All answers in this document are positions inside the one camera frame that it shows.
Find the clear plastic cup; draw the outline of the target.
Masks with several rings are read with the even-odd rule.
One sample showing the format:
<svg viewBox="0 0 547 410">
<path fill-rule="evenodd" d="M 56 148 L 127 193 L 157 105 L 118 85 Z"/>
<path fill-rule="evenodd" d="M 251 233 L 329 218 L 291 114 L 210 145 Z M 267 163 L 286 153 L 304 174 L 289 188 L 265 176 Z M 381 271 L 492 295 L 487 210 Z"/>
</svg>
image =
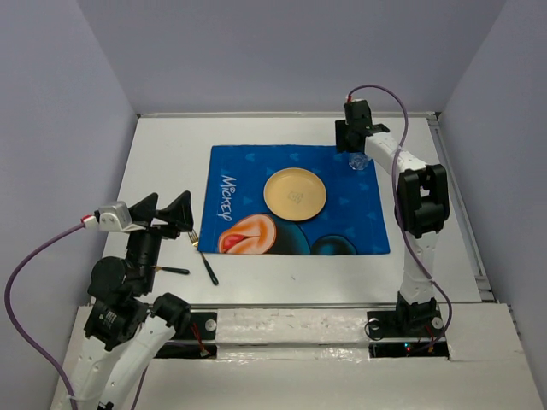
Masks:
<svg viewBox="0 0 547 410">
<path fill-rule="evenodd" d="M 356 171 L 364 171 L 369 162 L 370 158 L 362 152 L 350 153 L 348 157 L 350 168 Z"/>
</svg>

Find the gold fork dark handle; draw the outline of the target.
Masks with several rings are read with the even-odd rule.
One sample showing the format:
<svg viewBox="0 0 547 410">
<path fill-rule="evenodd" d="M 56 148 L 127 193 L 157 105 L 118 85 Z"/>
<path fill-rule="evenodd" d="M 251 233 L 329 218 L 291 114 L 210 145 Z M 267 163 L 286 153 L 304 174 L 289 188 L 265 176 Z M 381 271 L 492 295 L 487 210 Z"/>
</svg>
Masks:
<svg viewBox="0 0 547 410">
<path fill-rule="evenodd" d="M 218 286 L 219 285 L 219 279 L 217 278 L 212 266 L 209 264 L 209 261 L 208 261 L 207 257 L 205 256 L 205 254 L 198 249 L 199 237 L 198 237 L 196 231 L 192 230 L 192 231 L 188 232 L 187 235 L 188 235 L 189 240 L 191 241 L 191 244 L 192 244 L 193 248 L 200 255 L 200 257 L 202 259 L 202 262 L 204 264 L 204 267 L 207 271 L 207 274 L 209 275 L 209 278 L 210 278 L 212 284 L 214 286 Z"/>
</svg>

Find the gold knife dark handle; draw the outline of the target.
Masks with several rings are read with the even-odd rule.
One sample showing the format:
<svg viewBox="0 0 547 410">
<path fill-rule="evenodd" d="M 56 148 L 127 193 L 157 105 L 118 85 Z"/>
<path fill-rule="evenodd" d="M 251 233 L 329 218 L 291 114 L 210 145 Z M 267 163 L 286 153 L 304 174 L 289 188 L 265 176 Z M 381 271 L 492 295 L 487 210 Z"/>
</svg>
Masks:
<svg viewBox="0 0 547 410">
<path fill-rule="evenodd" d="M 169 266 L 155 266 L 157 272 L 170 272 L 179 275 L 189 275 L 191 272 L 188 269 L 169 267 Z"/>
</svg>

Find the tan round plate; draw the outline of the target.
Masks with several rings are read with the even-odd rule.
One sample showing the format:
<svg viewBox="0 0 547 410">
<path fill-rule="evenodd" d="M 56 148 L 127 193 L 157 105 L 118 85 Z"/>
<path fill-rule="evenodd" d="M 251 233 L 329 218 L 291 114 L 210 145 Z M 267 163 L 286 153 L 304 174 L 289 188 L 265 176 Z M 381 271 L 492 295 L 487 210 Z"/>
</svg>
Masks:
<svg viewBox="0 0 547 410">
<path fill-rule="evenodd" d="M 263 198 L 274 215 L 298 222 L 318 215 L 326 205 L 327 193 L 317 175 L 303 168 L 288 167 L 267 180 Z"/>
</svg>

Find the blue Mickey placemat cloth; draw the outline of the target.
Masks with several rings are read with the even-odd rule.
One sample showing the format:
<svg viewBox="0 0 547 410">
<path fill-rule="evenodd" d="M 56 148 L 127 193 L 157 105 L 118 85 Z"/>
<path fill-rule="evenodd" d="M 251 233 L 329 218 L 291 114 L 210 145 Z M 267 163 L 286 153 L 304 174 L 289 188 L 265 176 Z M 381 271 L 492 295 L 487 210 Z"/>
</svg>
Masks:
<svg viewBox="0 0 547 410">
<path fill-rule="evenodd" d="M 286 168 L 315 174 L 326 204 L 314 218 L 275 215 L 263 192 Z M 362 170 L 325 145 L 217 145 L 212 148 L 198 248 L 233 255 L 385 255 L 390 244 L 372 162 Z"/>
</svg>

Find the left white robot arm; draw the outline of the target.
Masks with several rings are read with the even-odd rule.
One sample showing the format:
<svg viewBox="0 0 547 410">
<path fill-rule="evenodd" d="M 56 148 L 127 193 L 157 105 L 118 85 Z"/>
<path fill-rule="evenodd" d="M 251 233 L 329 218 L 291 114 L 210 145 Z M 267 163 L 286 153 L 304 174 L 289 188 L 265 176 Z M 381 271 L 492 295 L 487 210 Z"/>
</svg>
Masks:
<svg viewBox="0 0 547 410">
<path fill-rule="evenodd" d="M 118 409 L 157 352 L 171 337 L 184 335 L 191 306 L 171 293 L 151 304 L 162 242 L 193 228 L 191 193 L 186 190 L 163 209 L 151 193 L 132 206 L 112 202 L 82 219 L 86 228 L 128 236 L 124 257 L 107 256 L 91 271 L 88 294 L 94 303 L 84 340 L 58 409 Z"/>
</svg>

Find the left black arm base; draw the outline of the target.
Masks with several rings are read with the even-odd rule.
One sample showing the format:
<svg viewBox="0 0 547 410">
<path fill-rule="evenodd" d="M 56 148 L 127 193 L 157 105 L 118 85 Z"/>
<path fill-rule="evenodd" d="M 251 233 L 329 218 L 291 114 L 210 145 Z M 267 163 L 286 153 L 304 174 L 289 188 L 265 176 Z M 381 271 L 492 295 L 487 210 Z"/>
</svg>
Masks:
<svg viewBox="0 0 547 410">
<path fill-rule="evenodd" d="M 156 354 L 157 359 L 205 360 L 214 359 L 217 354 L 215 342 L 217 331 L 216 312 L 191 314 L 190 324 Z"/>
</svg>

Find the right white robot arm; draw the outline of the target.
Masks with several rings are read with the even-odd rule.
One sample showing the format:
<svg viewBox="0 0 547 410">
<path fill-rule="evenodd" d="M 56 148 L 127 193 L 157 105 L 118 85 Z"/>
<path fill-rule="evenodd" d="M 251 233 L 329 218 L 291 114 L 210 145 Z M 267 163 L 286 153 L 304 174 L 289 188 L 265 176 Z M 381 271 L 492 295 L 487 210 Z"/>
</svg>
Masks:
<svg viewBox="0 0 547 410">
<path fill-rule="evenodd" d="M 432 267 L 438 234 L 450 216 L 447 172 L 405 150 L 385 125 L 375 125 L 367 101 L 347 97 L 344 116 L 335 122 L 337 151 L 363 154 L 391 176 L 395 218 L 405 246 L 396 306 L 369 313 L 365 331 L 374 341 L 418 337 L 438 318 Z"/>
</svg>

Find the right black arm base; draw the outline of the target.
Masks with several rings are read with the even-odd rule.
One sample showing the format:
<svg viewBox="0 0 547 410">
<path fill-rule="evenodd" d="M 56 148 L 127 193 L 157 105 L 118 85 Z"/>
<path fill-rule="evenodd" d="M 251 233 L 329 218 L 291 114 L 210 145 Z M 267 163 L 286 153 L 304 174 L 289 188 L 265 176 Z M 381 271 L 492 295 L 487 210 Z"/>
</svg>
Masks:
<svg viewBox="0 0 547 410">
<path fill-rule="evenodd" d="M 394 310 L 367 312 L 364 332 L 369 339 L 368 352 L 371 359 L 402 358 L 450 358 L 446 338 L 435 341 L 444 329 L 439 311 L 417 328 L 402 331 L 395 322 Z"/>
</svg>

